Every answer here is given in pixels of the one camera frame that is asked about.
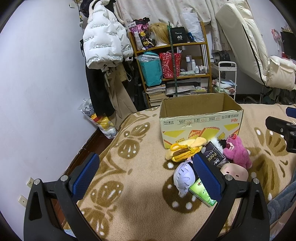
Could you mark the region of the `white rolling cart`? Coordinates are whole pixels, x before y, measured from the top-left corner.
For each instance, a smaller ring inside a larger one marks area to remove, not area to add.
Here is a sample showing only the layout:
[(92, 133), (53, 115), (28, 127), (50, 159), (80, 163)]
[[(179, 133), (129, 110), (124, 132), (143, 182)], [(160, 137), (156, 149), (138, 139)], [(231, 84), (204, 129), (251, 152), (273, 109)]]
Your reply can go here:
[(225, 93), (236, 99), (237, 92), (237, 64), (233, 61), (211, 63), (212, 70), (218, 77), (212, 81), (213, 91)]

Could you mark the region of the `white black fluffy plush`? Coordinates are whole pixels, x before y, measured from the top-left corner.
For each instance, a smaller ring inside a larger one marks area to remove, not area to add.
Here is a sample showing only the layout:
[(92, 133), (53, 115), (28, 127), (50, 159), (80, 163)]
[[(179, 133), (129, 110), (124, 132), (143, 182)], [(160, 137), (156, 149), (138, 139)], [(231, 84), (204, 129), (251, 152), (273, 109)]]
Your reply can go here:
[(217, 139), (216, 137), (213, 137), (210, 139), (210, 142), (215, 146), (215, 148), (221, 153), (224, 153), (224, 149), (226, 148), (226, 140), (224, 139)]

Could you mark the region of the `yellow plush toy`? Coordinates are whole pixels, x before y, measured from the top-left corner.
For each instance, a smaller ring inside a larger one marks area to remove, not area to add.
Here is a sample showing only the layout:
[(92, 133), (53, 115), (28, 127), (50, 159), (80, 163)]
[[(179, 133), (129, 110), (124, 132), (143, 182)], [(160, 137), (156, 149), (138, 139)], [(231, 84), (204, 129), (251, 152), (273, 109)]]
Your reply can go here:
[(181, 162), (189, 157), (194, 156), (200, 152), (204, 145), (207, 144), (207, 140), (203, 137), (197, 137), (196, 139), (188, 139), (179, 143), (174, 143), (165, 154), (167, 161)]

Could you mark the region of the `green tissue pack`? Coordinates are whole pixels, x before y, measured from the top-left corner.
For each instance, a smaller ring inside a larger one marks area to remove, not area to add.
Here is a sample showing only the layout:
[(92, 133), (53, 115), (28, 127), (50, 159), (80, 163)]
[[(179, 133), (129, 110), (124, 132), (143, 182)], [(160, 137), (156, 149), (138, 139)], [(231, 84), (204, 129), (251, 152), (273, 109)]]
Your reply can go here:
[(189, 192), (191, 192), (208, 207), (214, 206), (217, 202), (209, 196), (200, 178), (189, 188)]

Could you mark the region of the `black box number 40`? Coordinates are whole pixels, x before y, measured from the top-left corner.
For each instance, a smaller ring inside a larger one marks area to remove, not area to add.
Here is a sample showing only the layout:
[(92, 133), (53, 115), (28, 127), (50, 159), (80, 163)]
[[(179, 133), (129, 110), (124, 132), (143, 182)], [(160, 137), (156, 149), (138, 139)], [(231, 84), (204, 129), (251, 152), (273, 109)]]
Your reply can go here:
[(171, 28), (170, 32), (173, 44), (181, 44), (187, 42), (187, 34), (184, 27)]

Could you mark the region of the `cardboard box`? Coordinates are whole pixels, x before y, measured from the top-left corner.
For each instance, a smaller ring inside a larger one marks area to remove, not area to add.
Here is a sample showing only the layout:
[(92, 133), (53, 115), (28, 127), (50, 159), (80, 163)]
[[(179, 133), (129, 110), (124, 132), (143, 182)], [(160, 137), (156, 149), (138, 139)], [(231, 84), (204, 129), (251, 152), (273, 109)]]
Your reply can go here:
[(239, 133), (242, 118), (243, 108), (225, 93), (164, 99), (159, 110), (164, 148), (197, 137), (226, 139)]

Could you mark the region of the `purple spiky hair plush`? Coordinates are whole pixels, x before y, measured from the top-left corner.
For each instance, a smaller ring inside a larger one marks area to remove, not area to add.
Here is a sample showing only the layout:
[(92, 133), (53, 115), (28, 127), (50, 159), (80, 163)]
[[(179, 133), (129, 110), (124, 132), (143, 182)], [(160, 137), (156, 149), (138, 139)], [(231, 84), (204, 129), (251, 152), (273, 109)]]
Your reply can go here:
[(182, 162), (173, 175), (173, 182), (179, 192), (180, 197), (184, 197), (189, 188), (196, 182), (198, 175), (193, 167), (192, 161)]

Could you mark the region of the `pink bear plush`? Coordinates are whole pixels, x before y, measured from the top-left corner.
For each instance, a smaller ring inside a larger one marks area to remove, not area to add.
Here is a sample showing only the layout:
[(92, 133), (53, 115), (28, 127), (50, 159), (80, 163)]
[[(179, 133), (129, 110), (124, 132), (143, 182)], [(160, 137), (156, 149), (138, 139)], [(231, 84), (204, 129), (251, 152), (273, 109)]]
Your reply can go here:
[(236, 165), (245, 169), (250, 169), (252, 167), (249, 152), (243, 146), (241, 138), (236, 134), (232, 134), (227, 137), (226, 148), (223, 149), (223, 154), (227, 159), (232, 160)]

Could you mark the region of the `white puffer jacket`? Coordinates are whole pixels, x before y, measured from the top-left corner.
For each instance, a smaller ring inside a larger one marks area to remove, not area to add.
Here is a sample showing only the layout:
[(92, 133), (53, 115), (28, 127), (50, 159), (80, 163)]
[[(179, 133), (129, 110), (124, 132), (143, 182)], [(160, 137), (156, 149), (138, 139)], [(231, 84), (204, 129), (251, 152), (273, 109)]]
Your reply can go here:
[(133, 57), (126, 28), (107, 9), (110, 1), (92, 1), (83, 34), (83, 50), (89, 69), (105, 71)]

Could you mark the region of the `beige patterned blanket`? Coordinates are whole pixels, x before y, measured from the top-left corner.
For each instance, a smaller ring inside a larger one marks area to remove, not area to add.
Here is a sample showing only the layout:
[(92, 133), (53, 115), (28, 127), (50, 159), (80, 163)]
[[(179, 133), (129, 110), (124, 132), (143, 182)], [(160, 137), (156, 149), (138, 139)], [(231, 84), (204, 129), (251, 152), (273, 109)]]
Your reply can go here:
[[(259, 179), (271, 201), (287, 187), (295, 155), (265, 119), (290, 121), (286, 106), (244, 104), (239, 136), (253, 163), (249, 178)], [(100, 166), (77, 205), (103, 240), (191, 240), (212, 208), (191, 193), (180, 197), (173, 182), (177, 163), (167, 161), (159, 108), (131, 114), (100, 154)]]

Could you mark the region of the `red gift bag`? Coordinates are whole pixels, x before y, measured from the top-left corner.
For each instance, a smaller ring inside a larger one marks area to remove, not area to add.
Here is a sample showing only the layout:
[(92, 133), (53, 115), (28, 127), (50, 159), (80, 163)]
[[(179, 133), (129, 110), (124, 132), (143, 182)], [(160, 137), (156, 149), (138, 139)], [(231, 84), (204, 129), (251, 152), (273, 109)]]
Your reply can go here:
[[(159, 58), (161, 60), (163, 77), (166, 79), (173, 78), (174, 72), (173, 72), (173, 65), (171, 60), (171, 53), (170, 52), (160, 53)], [(181, 61), (182, 61), (182, 54), (175, 53), (177, 76), (180, 76)]]

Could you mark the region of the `pink swirl plush cushion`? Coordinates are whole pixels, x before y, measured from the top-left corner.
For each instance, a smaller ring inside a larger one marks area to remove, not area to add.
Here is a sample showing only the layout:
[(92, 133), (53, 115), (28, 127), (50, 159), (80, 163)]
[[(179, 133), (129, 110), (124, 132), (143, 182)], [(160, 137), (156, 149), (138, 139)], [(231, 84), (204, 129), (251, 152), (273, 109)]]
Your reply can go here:
[(248, 171), (240, 165), (234, 163), (227, 163), (220, 169), (223, 175), (231, 175), (235, 180), (247, 181)]

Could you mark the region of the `wooden shelf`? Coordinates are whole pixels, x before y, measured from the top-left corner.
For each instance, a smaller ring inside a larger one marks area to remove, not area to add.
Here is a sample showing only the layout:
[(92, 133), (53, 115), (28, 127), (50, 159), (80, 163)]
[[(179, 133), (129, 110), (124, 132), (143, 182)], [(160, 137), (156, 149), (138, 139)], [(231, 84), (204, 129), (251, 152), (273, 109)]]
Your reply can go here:
[(212, 90), (205, 26), (203, 22), (197, 24), (201, 35), (197, 40), (184, 27), (173, 28), (170, 23), (149, 24), (149, 18), (128, 25), (149, 108), (159, 106), (169, 96), (178, 96), (181, 80), (205, 79), (201, 91)]

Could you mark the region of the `stack of books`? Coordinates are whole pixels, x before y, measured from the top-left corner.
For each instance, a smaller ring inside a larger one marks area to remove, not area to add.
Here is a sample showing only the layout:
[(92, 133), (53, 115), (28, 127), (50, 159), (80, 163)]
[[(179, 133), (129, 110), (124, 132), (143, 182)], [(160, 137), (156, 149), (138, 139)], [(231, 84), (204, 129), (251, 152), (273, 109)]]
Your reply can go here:
[(166, 85), (158, 85), (147, 88), (147, 97), (151, 107), (160, 106), (163, 99), (166, 99)]

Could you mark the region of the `blonde wig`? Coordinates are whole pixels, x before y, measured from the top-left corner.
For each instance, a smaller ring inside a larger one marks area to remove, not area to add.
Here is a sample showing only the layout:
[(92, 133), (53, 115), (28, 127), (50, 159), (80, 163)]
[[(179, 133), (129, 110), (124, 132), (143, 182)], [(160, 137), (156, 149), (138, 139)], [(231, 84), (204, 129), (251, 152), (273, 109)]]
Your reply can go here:
[(149, 31), (157, 47), (170, 44), (168, 26), (165, 23), (153, 23), (149, 26)]

